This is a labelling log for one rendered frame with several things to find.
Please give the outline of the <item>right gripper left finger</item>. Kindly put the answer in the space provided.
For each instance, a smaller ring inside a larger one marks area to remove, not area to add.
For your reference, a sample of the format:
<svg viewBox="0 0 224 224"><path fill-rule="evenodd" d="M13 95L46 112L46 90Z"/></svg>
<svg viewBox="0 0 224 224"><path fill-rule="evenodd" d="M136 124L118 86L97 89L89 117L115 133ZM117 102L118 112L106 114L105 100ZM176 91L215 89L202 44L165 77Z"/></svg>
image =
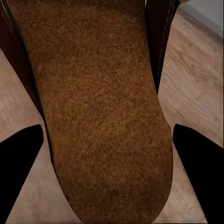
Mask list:
<svg viewBox="0 0 224 224"><path fill-rule="evenodd" d="M44 142L41 124L0 143L0 224L5 224Z"/></svg>

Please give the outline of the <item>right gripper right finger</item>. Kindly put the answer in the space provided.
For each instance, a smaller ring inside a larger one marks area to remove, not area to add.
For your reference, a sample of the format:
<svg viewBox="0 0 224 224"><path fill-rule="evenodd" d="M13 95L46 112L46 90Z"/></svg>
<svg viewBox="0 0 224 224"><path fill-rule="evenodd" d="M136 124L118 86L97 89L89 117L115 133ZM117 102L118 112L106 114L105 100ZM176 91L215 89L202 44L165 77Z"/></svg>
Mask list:
<svg viewBox="0 0 224 224"><path fill-rule="evenodd" d="M224 149L180 124L173 142L208 224L224 224Z"/></svg>

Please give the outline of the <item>sandal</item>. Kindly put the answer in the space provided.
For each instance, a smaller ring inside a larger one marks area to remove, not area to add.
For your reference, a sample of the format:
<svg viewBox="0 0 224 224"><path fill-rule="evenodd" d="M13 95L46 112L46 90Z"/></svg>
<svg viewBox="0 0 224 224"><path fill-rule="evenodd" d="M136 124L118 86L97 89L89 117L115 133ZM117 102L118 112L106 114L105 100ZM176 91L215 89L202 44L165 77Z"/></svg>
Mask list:
<svg viewBox="0 0 224 224"><path fill-rule="evenodd" d="M152 224L173 180L158 99L170 27L189 0L0 0L0 48L43 118L84 224Z"/></svg>

